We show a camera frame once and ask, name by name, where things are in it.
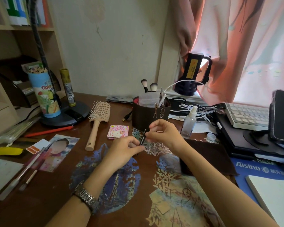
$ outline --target pink curtain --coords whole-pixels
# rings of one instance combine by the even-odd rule
[[[284,0],[171,0],[181,55],[212,57],[209,104],[268,106],[284,89]],[[202,72],[197,80],[202,79]]]

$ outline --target wristwatch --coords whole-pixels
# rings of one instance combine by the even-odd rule
[[[83,183],[84,181],[79,183],[79,185],[76,187],[75,191],[73,192],[73,195],[80,198],[81,201],[83,201],[93,213],[96,210],[99,201],[96,200],[89,192],[87,192],[87,190],[83,187]]]

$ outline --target keyboard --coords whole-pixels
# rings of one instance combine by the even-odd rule
[[[227,117],[233,127],[254,131],[268,130],[269,108],[225,104]]]

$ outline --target wooden hairbrush handle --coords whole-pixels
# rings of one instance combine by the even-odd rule
[[[98,120],[94,121],[93,129],[91,130],[91,134],[88,138],[87,145],[85,147],[85,150],[87,151],[94,150],[99,124],[100,124],[100,121]]]

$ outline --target brown cylindrical container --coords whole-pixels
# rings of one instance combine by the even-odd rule
[[[145,129],[148,128],[148,126],[156,121],[157,119],[160,118],[161,114],[161,107],[157,109],[157,117],[155,116],[153,118],[153,115],[155,113],[155,108],[153,107],[144,107],[141,105],[137,104],[138,102],[138,97],[135,97],[133,99],[133,118],[132,118],[132,125],[134,128],[144,131]],[[164,107],[164,113],[163,113],[163,118],[167,120],[169,111],[170,111],[170,102],[169,99],[165,98],[165,107]]]

